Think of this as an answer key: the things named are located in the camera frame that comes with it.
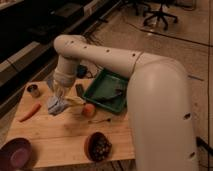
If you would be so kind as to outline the white transparent gripper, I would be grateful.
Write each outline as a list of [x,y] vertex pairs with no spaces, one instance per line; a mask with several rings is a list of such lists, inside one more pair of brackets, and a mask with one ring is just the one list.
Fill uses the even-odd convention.
[[70,92],[70,87],[64,87],[60,85],[58,82],[53,82],[53,92],[54,95],[59,99],[64,99],[67,94]]

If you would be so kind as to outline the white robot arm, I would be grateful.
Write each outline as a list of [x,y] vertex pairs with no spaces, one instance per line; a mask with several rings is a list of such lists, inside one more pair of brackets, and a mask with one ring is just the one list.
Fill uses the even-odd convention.
[[54,40],[59,54],[54,81],[71,87],[80,60],[129,79],[127,110],[137,171],[199,171],[188,74],[175,59],[90,45],[80,35]]

